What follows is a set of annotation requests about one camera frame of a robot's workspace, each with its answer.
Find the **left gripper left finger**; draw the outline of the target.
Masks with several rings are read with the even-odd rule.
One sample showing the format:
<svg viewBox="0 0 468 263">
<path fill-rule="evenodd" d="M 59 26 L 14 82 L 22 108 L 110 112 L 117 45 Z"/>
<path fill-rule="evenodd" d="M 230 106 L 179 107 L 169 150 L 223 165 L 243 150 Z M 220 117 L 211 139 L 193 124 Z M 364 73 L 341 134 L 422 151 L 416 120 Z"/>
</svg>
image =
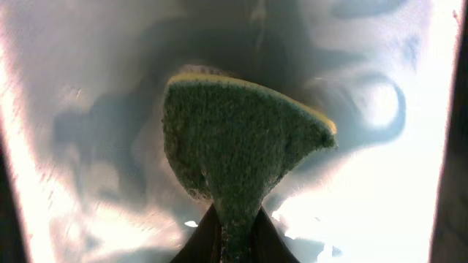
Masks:
<svg viewBox="0 0 468 263">
<path fill-rule="evenodd" d="M 170 263 L 220 263 L 222 227 L 214 205 L 206 211 L 186 245 Z"/>
</svg>

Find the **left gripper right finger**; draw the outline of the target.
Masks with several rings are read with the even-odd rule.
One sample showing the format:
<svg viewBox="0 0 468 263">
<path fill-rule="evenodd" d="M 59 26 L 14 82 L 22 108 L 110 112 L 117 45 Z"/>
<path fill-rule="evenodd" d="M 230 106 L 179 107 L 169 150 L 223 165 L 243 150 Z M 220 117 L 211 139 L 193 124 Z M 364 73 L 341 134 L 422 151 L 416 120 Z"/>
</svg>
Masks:
<svg viewBox="0 0 468 263">
<path fill-rule="evenodd" d="M 254 263 L 299 263 L 261 207 L 254 222 Z"/>
</svg>

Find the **green yellow sponge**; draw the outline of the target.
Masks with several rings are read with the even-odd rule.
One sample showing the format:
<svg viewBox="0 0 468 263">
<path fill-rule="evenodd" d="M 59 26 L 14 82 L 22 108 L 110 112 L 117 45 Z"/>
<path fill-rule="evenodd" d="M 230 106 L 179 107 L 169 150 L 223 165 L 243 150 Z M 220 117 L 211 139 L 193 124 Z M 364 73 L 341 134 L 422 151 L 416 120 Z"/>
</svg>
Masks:
<svg viewBox="0 0 468 263">
<path fill-rule="evenodd" d="M 311 153 L 335 148 L 336 125 L 270 88 L 180 73 L 167 82 L 164 151 L 186 192 L 213 202 L 222 261 L 245 262 L 264 198 Z"/>
</svg>

